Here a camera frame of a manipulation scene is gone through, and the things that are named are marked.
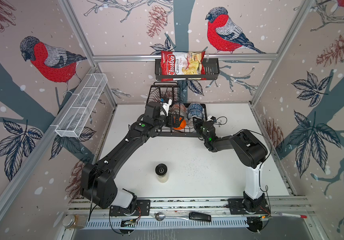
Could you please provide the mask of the black wire dish rack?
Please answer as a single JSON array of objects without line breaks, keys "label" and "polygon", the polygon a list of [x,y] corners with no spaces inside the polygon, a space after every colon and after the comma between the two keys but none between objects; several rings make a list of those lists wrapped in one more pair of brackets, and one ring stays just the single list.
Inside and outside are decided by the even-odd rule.
[{"label": "black wire dish rack", "polygon": [[168,108],[167,125],[156,130],[160,137],[198,136],[195,121],[208,119],[205,104],[185,100],[187,91],[176,82],[155,82],[151,85],[147,102],[158,102]]}]

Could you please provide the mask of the orange plastic bowl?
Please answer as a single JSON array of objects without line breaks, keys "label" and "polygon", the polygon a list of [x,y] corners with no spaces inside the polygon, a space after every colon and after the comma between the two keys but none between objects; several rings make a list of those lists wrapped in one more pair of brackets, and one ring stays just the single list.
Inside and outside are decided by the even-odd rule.
[{"label": "orange plastic bowl", "polygon": [[179,127],[174,128],[174,130],[183,130],[186,127],[186,120],[182,120]]}]

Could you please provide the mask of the red patterned bowl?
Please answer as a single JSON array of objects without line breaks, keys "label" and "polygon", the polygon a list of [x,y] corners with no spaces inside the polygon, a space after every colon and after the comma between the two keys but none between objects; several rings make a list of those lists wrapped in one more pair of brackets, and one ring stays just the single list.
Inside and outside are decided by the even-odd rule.
[{"label": "red patterned bowl", "polygon": [[181,103],[175,103],[173,106],[172,106],[172,110],[173,111],[183,111],[183,112],[186,112],[187,111],[187,108],[184,104],[181,104]]}]

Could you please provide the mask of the blue floral bowl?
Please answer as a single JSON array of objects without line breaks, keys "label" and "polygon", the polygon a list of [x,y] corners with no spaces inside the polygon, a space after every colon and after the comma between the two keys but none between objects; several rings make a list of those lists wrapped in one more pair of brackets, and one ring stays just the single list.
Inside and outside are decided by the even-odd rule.
[{"label": "blue floral bowl", "polygon": [[197,117],[199,119],[202,119],[203,118],[203,113],[199,110],[192,110],[192,111],[189,111],[188,113],[188,119],[192,119],[193,117]]}]

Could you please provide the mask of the blue geometric patterned bowl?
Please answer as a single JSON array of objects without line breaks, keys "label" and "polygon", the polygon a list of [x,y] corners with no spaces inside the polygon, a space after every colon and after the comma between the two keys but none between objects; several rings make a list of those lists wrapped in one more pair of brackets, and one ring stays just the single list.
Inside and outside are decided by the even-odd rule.
[{"label": "blue geometric patterned bowl", "polygon": [[188,112],[191,112],[191,111],[200,111],[202,112],[203,111],[203,106],[201,104],[198,104],[198,103],[191,103],[189,105],[189,107],[187,108]]}]

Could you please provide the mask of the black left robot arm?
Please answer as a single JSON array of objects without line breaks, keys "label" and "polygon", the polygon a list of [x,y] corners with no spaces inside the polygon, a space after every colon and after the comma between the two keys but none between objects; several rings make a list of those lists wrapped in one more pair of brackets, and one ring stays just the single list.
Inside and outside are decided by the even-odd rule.
[{"label": "black left robot arm", "polygon": [[125,137],[105,157],[95,164],[85,164],[81,175],[81,195],[91,201],[92,204],[106,209],[110,207],[116,198],[125,198],[118,203],[122,208],[131,206],[135,195],[128,191],[119,192],[115,177],[130,156],[149,138],[157,136],[157,130],[163,127],[171,127],[179,117],[169,114],[172,100],[161,102],[149,102],[145,106],[145,112],[134,122]]}]

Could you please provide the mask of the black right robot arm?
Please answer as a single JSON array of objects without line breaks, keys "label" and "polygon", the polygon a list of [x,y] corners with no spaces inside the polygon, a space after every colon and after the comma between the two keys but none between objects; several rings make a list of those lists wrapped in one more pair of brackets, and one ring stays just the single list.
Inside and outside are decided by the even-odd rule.
[{"label": "black right robot arm", "polygon": [[217,137],[215,122],[193,117],[194,129],[204,140],[204,145],[212,153],[234,150],[238,159],[246,167],[246,185],[243,191],[243,207],[247,213],[258,210],[270,213],[266,194],[261,187],[261,168],[267,159],[268,150],[249,130],[243,129],[234,135]]}]

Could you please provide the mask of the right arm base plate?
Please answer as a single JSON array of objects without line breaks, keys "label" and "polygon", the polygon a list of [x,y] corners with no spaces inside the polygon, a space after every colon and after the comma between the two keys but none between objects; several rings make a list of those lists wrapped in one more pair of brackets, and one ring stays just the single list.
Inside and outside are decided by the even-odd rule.
[{"label": "right arm base plate", "polygon": [[246,210],[243,201],[243,198],[227,199],[228,203],[225,206],[230,209],[231,215],[268,215],[271,212],[267,199],[263,199],[259,207],[250,211]]}]

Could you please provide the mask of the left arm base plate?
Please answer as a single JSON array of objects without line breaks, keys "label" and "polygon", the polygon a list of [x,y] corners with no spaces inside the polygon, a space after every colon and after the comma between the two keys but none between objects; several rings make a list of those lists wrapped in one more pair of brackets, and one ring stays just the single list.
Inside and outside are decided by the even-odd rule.
[{"label": "left arm base plate", "polygon": [[150,200],[139,200],[130,203],[127,208],[122,208],[116,205],[111,206],[110,216],[111,217],[133,217],[133,216],[149,216],[150,215]]}]

